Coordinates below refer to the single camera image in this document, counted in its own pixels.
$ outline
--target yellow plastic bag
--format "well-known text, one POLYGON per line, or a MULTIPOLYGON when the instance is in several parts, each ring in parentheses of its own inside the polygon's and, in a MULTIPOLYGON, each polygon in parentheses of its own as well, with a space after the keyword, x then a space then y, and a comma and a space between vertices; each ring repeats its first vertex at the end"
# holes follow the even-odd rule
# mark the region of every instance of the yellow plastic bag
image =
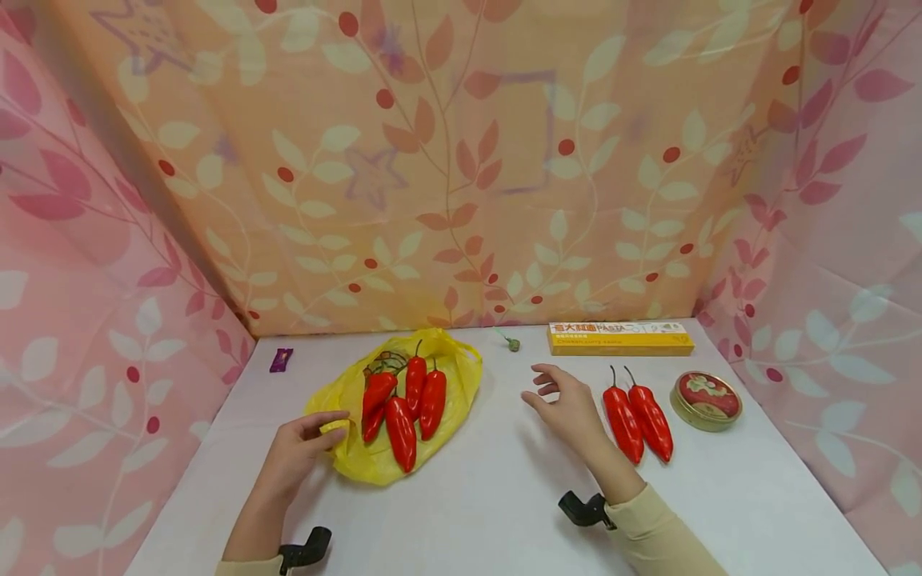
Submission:
MULTIPOLYGON (((441 328, 427 328, 408 337, 391 338, 317 391, 304 409, 305 414, 326 410, 349 411, 348 424, 339 422, 322 428, 326 432, 347 427, 346 439, 333 451, 333 466, 341 475, 378 486, 386 486, 404 476, 391 452, 386 423, 381 426, 374 442, 366 445, 362 441, 361 398, 365 393, 365 377, 369 373, 366 369, 384 367, 393 371, 401 365, 402 360, 391 353, 396 352, 409 359, 417 343, 420 343, 420 356, 426 359, 429 370, 432 370, 432 361, 435 359, 439 370, 445 373, 447 386, 442 424, 435 436, 429 441, 422 441, 419 422, 416 425, 417 456, 414 472, 448 442, 470 412, 480 387, 483 368, 483 361, 476 349, 454 340, 441 328)), ((406 370, 397 374, 400 382, 397 394, 400 396, 405 395, 405 374, 406 370)))

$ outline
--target sleeve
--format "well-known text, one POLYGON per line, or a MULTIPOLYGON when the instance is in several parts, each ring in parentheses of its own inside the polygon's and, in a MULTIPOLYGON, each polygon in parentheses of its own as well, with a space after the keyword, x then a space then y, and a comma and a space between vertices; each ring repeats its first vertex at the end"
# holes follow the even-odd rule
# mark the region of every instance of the sleeve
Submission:
POLYGON ((257 560, 254 562, 225 562, 218 563, 215 576, 278 576, 282 568, 282 557, 279 554, 270 560, 257 560))
POLYGON ((651 486, 605 512, 617 526, 616 546, 639 576, 727 576, 651 486))

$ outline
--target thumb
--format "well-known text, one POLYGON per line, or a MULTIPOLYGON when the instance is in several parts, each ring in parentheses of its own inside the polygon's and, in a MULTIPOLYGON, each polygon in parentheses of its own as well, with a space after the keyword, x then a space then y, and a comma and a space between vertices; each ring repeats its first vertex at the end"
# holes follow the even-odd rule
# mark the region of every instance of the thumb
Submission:
POLYGON ((318 454, 332 448, 335 448, 337 444, 342 442, 346 438, 346 428, 340 427, 336 429, 329 430, 314 438, 313 440, 308 440, 305 442, 305 448, 310 453, 318 454))
POLYGON ((541 396, 535 394, 534 392, 522 392, 522 399, 525 400, 525 403, 535 409, 535 412, 538 412, 538 415, 543 420, 547 414, 550 405, 544 401, 541 396))

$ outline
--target orange floral fabric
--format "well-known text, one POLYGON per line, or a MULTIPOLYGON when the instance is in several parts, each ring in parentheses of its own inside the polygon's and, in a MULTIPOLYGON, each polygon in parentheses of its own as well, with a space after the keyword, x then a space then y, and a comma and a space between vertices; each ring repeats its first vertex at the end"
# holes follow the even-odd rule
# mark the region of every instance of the orange floral fabric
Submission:
POLYGON ((688 315, 790 3, 53 4, 267 335, 688 315))

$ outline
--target white tabletop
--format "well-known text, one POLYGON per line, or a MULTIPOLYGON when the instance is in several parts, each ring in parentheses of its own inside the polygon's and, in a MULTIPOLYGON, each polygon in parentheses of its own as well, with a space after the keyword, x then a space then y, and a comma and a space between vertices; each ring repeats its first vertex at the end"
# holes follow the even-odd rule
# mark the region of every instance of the white tabletop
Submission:
MULTIPOLYGON (((517 354, 490 329, 453 331, 484 358, 467 422, 418 472, 388 488, 357 485, 328 466, 315 471, 289 510, 286 540, 303 544, 315 525, 333 531, 325 561, 306 573, 632 574, 601 524, 577 528, 557 508, 567 490, 586 500, 598 488, 519 399, 534 362, 560 364, 599 397, 615 363, 654 390, 675 437, 672 463, 648 453, 641 474, 729 574, 885 576, 698 323, 683 323, 697 348, 673 359, 553 358, 541 326, 506 330, 522 341, 517 354), (731 431, 701 432, 672 411, 668 392, 687 370, 737 388, 744 413, 731 431)), ((263 338, 127 576, 211 573, 276 427, 389 336, 263 338), (287 372, 270 374, 278 347, 294 354, 287 372)))

